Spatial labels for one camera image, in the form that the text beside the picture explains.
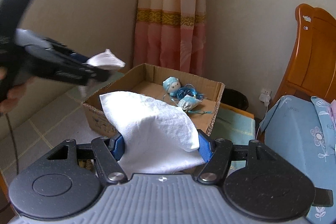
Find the person left hand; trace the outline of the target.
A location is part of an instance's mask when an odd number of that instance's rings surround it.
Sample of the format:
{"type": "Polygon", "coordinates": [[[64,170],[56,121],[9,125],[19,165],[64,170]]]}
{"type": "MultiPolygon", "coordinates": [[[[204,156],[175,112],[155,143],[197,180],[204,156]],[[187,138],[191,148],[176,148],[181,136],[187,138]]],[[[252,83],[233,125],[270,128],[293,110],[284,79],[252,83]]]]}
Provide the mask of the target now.
{"type": "Polygon", "coordinates": [[[7,114],[17,106],[19,100],[25,95],[28,85],[34,79],[34,77],[31,77],[24,84],[17,85],[8,91],[6,99],[1,101],[1,114],[7,114]]]}

